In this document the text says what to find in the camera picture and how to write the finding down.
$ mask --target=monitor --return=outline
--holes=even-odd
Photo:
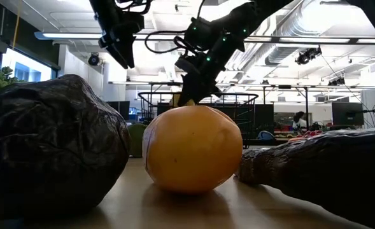
[[[131,105],[130,101],[120,101],[119,102],[119,113],[122,118],[129,120],[129,106]]]
[[[274,134],[274,104],[255,105],[255,135],[262,130]]]
[[[364,125],[363,105],[356,102],[333,102],[334,125]]]
[[[118,101],[106,102],[106,103],[108,103],[108,105],[110,105],[111,108],[113,108],[115,111],[119,112],[119,102]]]

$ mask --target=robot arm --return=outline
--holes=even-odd
[[[117,0],[120,3],[132,0]],[[99,40],[125,69],[134,67],[132,44],[134,34],[144,28],[143,14],[147,13],[153,0],[133,0],[132,6],[146,5],[142,12],[124,11],[115,0],[90,0],[96,13],[103,36]],[[270,15],[282,9],[292,0],[251,0],[233,9],[227,16],[208,22],[203,18],[192,18],[185,32],[185,38],[175,37],[174,42],[182,42],[187,51],[176,63],[187,74],[183,77],[183,90],[178,101],[182,106],[190,99],[199,102],[213,93],[220,92],[216,87],[216,77],[225,70],[225,64],[236,50],[244,52],[244,39],[253,33]],[[375,27],[375,0],[347,0],[364,10]]]

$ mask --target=desk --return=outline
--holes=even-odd
[[[52,222],[12,221],[0,228],[28,229],[280,229],[366,228],[321,207],[296,200],[267,186],[249,187],[231,178],[200,197],[159,190],[143,168],[130,159],[113,189],[92,212]]]

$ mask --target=orange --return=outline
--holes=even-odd
[[[207,106],[175,108],[156,117],[143,135],[146,170],[162,189],[210,191],[237,170],[243,150],[238,126]]]

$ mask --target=window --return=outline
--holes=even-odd
[[[46,81],[52,78],[50,67],[11,49],[3,54],[2,67],[10,67],[14,77],[27,82]]]

